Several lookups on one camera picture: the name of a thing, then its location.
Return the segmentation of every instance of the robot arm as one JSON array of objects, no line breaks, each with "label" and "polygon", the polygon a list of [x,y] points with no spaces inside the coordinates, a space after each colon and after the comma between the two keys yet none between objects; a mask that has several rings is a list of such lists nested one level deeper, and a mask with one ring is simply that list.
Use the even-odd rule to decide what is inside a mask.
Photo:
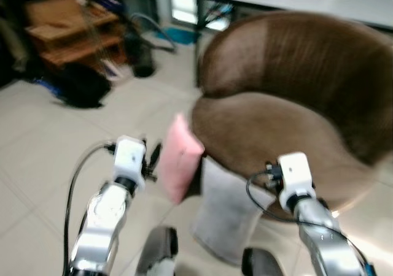
[{"label": "robot arm", "polygon": [[[298,223],[300,238],[311,255],[311,262],[318,276],[376,275],[373,266],[359,260],[354,247],[342,235],[338,221],[316,199],[304,153],[280,156],[277,165],[267,164],[266,174],[270,179],[267,187],[276,188],[281,207],[294,216],[294,223]],[[255,255],[254,263],[258,261],[258,257],[261,260],[267,258],[266,253],[257,253],[257,250],[249,251],[248,255],[251,254]],[[244,257],[244,265],[253,265],[247,259],[247,254]],[[246,276],[275,275],[266,274],[264,269],[255,271],[253,267],[243,267],[243,271],[249,271]]]},{"label": "robot arm", "polygon": [[70,275],[109,275],[134,192],[145,186],[142,161],[146,147],[120,137],[114,156],[114,181],[106,183],[88,203],[84,225],[71,253]]}]

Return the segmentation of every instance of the white floor tile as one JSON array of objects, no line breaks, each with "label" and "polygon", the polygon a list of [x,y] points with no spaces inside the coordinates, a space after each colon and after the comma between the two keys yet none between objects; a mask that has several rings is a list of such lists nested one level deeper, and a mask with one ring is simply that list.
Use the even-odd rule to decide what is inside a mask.
[{"label": "white floor tile", "polygon": [[8,96],[1,95],[7,90],[0,93],[0,147],[65,112],[43,87],[27,83],[15,85],[21,87],[17,89],[20,91]]},{"label": "white floor tile", "polygon": [[3,175],[0,170],[0,238],[29,212],[29,208],[2,181]]},{"label": "white floor tile", "polygon": [[132,80],[119,86],[105,99],[104,107],[76,110],[75,113],[114,136],[133,134],[133,129],[140,122],[171,100],[166,93],[151,89],[139,81],[142,80]]},{"label": "white floor tile", "polygon": [[34,215],[1,237],[0,246],[1,275],[61,275],[62,244]]},{"label": "white floor tile", "polygon": [[0,101],[6,101],[8,97],[13,97],[18,93],[26,91],[29,86],[31,86],[31,84],[19,80],[0,87]]},{"label": "white floor tile", "polygon": [[196,101],[201,96],[201,92],[198,88],[194,87],[194,84],[191,84],[190,82],[191,80],[180,78],[168,80],[164,77],[152,77],[143,80],[142,85],[164,92],[170,95],[173,99]]},{"label": "white floor tile", "polygon": [[[106,152],[98,153],[99,157],[87,164],[79,174],[74,194],[70,218],[70,239],[75,241],[80,221],[91,198],[105,181],[111,179],[112,157]],[[64,213],[69,190],[69,181],[63,182],[59,189],[52,192],[42,201],[36,210],[39,217],[51,224],[59,235],[63,235]]]},{"label": "white floor tile", "polygon": [[193,105],[193,101],[171,101],[160,107],[151,117],[141,122],[137,127],[138,131],[146,134],[148,140],[163,140],[175,115],[177,113],[183,113],[188,118]]},{"label": "white floor tile", "polygon": [[124,271],[121,272],[121,276],[134,276],[136,268],[138,267],[138,262],[141,257],[142,251],[140,251],[133,259],[132,262],[126,267]]},{"label": "white floor tile", "polygon": [[[379,275],[393,270],[393,188],[377,183],[353,209],[338,217],[342,230],[375,262]],[[384,268],[390,267],[389,274]]]},{"label": "white floor tile", "polygon": [[0,166],[36,205],[68,181],[81,154],[111,137],[89,122],[64,113],[0,148]]}]

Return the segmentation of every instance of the brown chair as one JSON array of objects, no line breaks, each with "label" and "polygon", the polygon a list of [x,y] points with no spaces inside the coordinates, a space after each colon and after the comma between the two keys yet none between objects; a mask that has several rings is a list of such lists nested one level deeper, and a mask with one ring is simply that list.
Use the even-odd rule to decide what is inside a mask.
[{"label": "brown chair", "polygon": [[392,41],[359,23],[300,12],[239,21],[209,44],[200,86],[192,129],[209,156],[247,178],[302,151],[332,210],[365,194],[392,150]]}]

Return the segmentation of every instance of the black cable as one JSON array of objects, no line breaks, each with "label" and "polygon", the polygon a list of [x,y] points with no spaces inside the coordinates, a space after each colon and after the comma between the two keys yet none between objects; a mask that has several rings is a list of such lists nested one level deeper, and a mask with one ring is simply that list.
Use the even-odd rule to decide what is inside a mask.
[{"label": "black cable", "polygon": [[82,170],[83,166],[85,165],[86,161],[98,150],[102,148],[106,148],[108,150],[111,150],[111,148],[114,146],[112,142],[100,142],[98,144],[92,145],[83,155],[82,158],[80,159],[78,166],[76,167],[74,174],[72,175],[72,179],[70,182],[69,186],[69,191],[68,191],[68,198],[67,198],[67,206],[66,206],[66,216],[64,219],[64,258],[63,258],[63,276],[68,276],[69,271],[68,271],[68,229],[69,229],[69,217],[71,213],[71,202],[72,202],[72,195],[74,194],[74,188],[75,188],[75,183],[78,178],[78,175],[80,171]]},{"label": "black cable", "polygon": [[258,173],[256,173],[256,174],[252,175],[252,176],[250,177],[250,179],[247,181],[247,184],[246,184],[246,192],[247,192],[248,197],[253,201],[253,203],[254,203],[258,208],[260,208],[260,209],[263,211],[263,213],[267,214],[269,217],[272,217],[272,218],[275,219],[276,221],[280,221],[280,222],[282,222],[282,223],[295,223],[295,224],[303,224],[303,225],[308,225],[308,226],[322,227],[322,228],[325,228],[325,229],[327,229],[327,230],[329,230],[329,231],[332,231],[332,232],[338,234],[339,236],[341,236],[342,238],[344,238],[345,240],[347,240],[347,241],[349,242],[349,244],[351,244],[351,245],[355,248],[355,250],[358,252],[359,256],[362,258],[363,265],[368,264],[367,258],[366,258],[365,255],[362,253],[362,251],[361,251],[360,249],[358,249],[358,248],[356,247],[356,245],[355,245],[355,244],[354,244],[345,234],[343,234],[341,231],[336,230],[336,229],[333,229],[333,228],[330,228],[330,227],[327,227],[327,226],[322,225],[322,224],[317,224],[317,223],[312,223],[312,222],[307,222],[307,221],[301,221],[301,220],[299,220],[299,219],[281,218],[281,217],[277,216],[276,214],[274,214],[273,212],[271,212],[271,211],[267,210],[266,208],[262,207],[262,206],[259,204],[259,202],[252,196],[252,194],[251,194],[251,192],[250,192],[250,186],[251,186],[251,183],[252,183],[259,175],[265,175],[265,174],[267,174],[267,172],[266,172],[266,171],[262,171],[262,172],[258,172]]}]

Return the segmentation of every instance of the pink cloth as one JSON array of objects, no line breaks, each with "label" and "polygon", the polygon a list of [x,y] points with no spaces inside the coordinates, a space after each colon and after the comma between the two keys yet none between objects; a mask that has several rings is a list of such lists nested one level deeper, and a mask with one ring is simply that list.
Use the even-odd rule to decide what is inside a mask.
[{"label": "pink cloth", "polygon": [[158,181],[174,204],[182,202],[203,152],[204,146],[190,132],[184,116],[176,115],[157,165]]}]

